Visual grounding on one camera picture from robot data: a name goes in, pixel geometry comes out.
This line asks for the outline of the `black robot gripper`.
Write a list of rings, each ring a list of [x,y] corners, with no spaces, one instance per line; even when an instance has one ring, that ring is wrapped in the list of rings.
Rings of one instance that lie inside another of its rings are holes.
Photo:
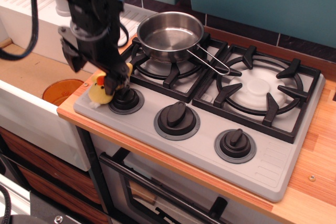
[[[89,62],[106,73],[106,95],[113,95],[124,87],[129,67],[121,58],[118,46],[112,43],[108,28],[92,34],[71,22],[69,27],[58,27],[58,33],[64,57],[74,72]]]

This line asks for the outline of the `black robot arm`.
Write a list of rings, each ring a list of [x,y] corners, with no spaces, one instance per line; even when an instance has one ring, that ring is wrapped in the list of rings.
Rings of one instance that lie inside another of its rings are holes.
[[[26,50],[15,55],[1,51],[1,59],[17,61],[28,56],[38,40],[37,0],[31,1],[32,31]],[[119,54],[123,0],[67,0],[71,26],[60,27],[62,50],[69,66],[78,72],[87,62],[106,73],[103,81],[107,95],[114,94],[128,78],[129,67]]]

